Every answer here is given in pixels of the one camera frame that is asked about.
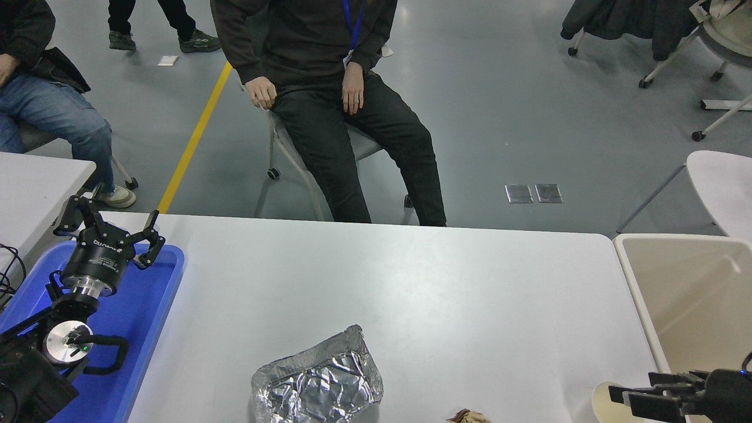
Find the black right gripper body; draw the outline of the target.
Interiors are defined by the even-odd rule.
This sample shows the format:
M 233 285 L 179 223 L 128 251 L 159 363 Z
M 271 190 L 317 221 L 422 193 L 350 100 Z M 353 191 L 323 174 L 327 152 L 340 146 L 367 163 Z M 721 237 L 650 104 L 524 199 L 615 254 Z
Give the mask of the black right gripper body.
M 744 370 L 712 371 L 704 385 L 704 415 L 712 422 L 750 422 L 750 374 Z

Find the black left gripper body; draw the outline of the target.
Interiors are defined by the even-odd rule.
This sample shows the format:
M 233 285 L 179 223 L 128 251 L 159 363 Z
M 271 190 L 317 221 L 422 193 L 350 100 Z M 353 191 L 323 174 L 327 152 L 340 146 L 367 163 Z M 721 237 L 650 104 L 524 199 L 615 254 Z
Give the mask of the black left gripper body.
M 97 228 L 80 231 L 77 244 L 67 265 L 62 270 L 60 282 L 73 288 L 78 281 L 97 280 L 105 291 L 117 291 L 128 262 L 135 257 L 135 248 L 129 243 L 130 235 L 118 227 L 104 229 L 105 236 Z

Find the person's right hand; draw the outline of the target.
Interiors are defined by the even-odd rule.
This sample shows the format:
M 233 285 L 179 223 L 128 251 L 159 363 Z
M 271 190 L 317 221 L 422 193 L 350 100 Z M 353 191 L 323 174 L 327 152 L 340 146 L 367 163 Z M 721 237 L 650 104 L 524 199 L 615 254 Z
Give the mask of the person's right hand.
M 244 88 L 248 93 L 252 104 L 264 110 L 270 110 L 274 107 L 278 94 L 274 83 L 266 76 L 260 76 L 247 81 Z

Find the person's left hand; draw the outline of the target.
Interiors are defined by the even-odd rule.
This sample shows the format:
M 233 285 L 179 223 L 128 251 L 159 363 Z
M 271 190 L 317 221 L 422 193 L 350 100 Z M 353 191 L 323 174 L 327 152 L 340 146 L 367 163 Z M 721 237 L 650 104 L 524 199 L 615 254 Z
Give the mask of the person's left hand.
M 342 105 L 345 113 L 355 115 L 364 107 L 364 74 L 360 64 L 349 62 L 342 81 Z

